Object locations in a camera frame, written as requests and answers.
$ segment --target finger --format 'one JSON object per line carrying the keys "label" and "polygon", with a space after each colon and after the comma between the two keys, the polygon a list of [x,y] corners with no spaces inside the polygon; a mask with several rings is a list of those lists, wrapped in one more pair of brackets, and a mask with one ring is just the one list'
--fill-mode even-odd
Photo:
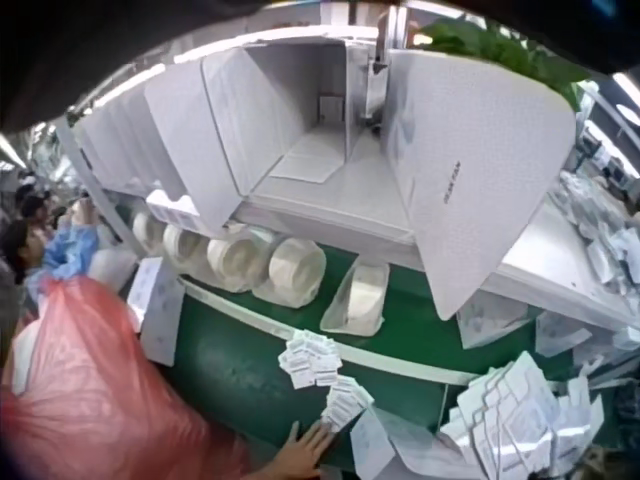
{"label": "finger", "polygon": [[309,439],[309,443],[307,443],[307,446],[309,447],[310,450],[312,451],[315,450],[316,447],[320,445],[330,433],[331,432],[329,431],[328,426],[324,424],[320,425],[320,428],[318,429],[316,434],[313,436],[313,438]]}
{"label": "finger", "polygon": [[329,445],[331,445],[331,443],[333,443],[335,438],[336,438],[335,434],[329,433],[329,435],[327,435],[318,444],[318,446],[313,449],[313,455],[315,456],[316,459],[319,459],[322,456],[322,454],[327,450],[327,448],[329,448]]}
{"label": "finger", "polygon": [[289,432],[289,438],[287,438],[287,443],[294,443],[298,439],[298,429],[300,428],[299,422],[293,422],[291,426],[291,431]]}
{"label": "finger", "polygon": [[311,428],[307,430],[306,433],[302,436],[302,438],[300,439],[300,443],[302,443],[303,445],[308,445],[321,428],[322,423],[320,423],[320,420],[316,420],[315,423],[311,425]]}
{"label": "finger", "polygon": [[319,468],[316,468],[315,470],[311,470],[308,474],[309,476],[306,478],[323,478],[323,472],[322,470],[320,470]]}

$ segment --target green plant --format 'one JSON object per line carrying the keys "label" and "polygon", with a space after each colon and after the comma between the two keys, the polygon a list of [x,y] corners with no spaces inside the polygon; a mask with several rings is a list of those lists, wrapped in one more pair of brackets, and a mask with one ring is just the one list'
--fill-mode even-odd
{"label": "green plant", "polygon": [[589,72],[561,57],[550,55],[537,42],[516,33],[500,31],[500,25],[487,20],[486,30],[465,20],[441,19],[420,31],[433,42],[417,48],[452,55],[479,58],[544,83],[562,95],[571,108],[580,111],[576,83],[589,78]]}

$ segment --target worktable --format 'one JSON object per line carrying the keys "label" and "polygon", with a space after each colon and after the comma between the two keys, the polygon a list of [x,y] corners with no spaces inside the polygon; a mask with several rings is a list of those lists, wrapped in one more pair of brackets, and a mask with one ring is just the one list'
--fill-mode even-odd
{"label": "worktable", "polygon": [[[269,317],[283,328],[319,332],[320,318],[355,259],[344,251],[324,250],[327,272],[318,297],[299,310],[269,304],[251,293],[230,294],[198,284],[215,295],[218,308],[214,309],[194,298],[194,293],[196,297],[202,293],[188,287],[176,364],[163,372],[205,418],[281,445],[295,420],[308,426],[319,417],[328,388],[293,390],[288,375],[278,366],[277,356],[285,348],[278,336],[281,332],[273,326],[256,328],[257,323],[249,325],[234,315],[249,315],[258,321]],[[551,359],[534,353],[534,322],[486,347],[462,350],[455,319],[443,322],[437,317],[425,277],[417,271],[392,266],[383,314],[385,323],[374,337],[328,335],[348,348],[346,355],[341,351],[344,367],[340,373],[355,377],[378,407],[431,431],[447,421],[448,409],[464,389],[461,385],[473,374],[505,365],[523,349],[533,354],[548,379],[573,375],[569,353]],[[325,461],[353,470],[348,431],[343,431]]]}

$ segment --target paper pile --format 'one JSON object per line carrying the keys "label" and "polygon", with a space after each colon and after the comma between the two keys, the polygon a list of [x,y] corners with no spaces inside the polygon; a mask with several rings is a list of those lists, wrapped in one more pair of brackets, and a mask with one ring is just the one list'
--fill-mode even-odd
{"label": "paper pile", "polygon": [[426,428],[378,408],[367,409],[355,424],[351,448],[361,480],[485,478],[479,465],[468,464]]}
{"label": "paper pile", "polygon": [[355,378],[338,375],[327,395],[327,408],[321,418],[331,426],[333,433],[337,433],[372,404],[373,397]]}
{"label": "paper pile", "polygon": [[589,402],[585,377],[556,397],[524,352],[504,368],[473,380],[449,412],[440,434],[489,480],[519,480],[534,472],[568,471],[604,421],[602,401]]}
{"label": "paper pile", "polygon": [[296,390],[313,385],[330,387],[338,381],[338,368],[342,367],[335,342],[308,330],[296,330],[278,362]]}

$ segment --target stack of cards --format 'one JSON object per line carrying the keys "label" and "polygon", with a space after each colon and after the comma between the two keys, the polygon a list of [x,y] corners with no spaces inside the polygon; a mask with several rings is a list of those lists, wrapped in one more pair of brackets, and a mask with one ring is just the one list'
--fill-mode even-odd
{"label": "stack of cards", "polygon": [[338,375],[327,395],[327,408],[322,412],[322,421],[337,433],[351,420],[373,404],[373,397],[352,377]]}
{"label": "stack of cards", "polygon": [[280,368],[291,376],[293,388],[330,387],[338,381],[342,361],[335,342],[324,335],[297,330],[278,357]]}
{"label": "stack of cards", "polygon": [[467,464],[481,466],[489,480],[564,475],[604,421],[601,398],[590,403],[586,377],[571,380],[567,389],[569,396],[557,399],[523,352],[516,362],[469,384],[440,436],[457,446]]}

